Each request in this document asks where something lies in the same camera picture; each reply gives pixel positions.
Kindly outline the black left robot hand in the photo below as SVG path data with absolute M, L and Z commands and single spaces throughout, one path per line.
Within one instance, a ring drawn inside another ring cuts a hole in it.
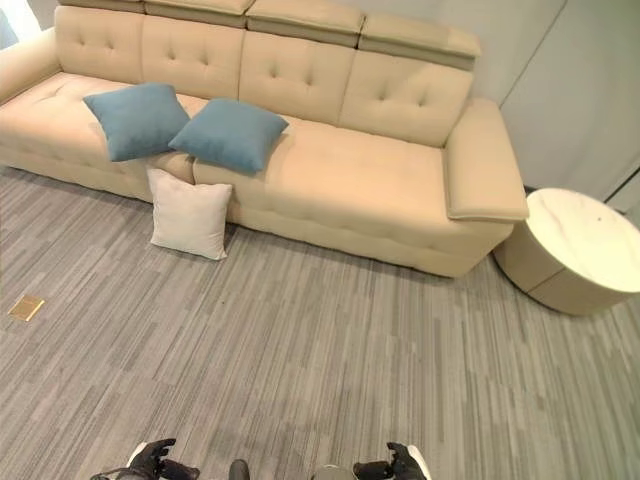
M 93 475 L 91 480 L 198 479 L 200 476 L 200 470 L 198 468 L 189 467 L 168 458 L 170 448 L 174 446 L 175 443 L 175 438 L 142 442 L 133 451 L 126 466 L 100 472 Z

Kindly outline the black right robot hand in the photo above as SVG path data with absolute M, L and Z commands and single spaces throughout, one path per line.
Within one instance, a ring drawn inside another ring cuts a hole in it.
M 431 480 L 432 476 L 421 451 L 415 445 L 388 442 L 389 461 L 355 463 L 353 474 L 360 480 Z

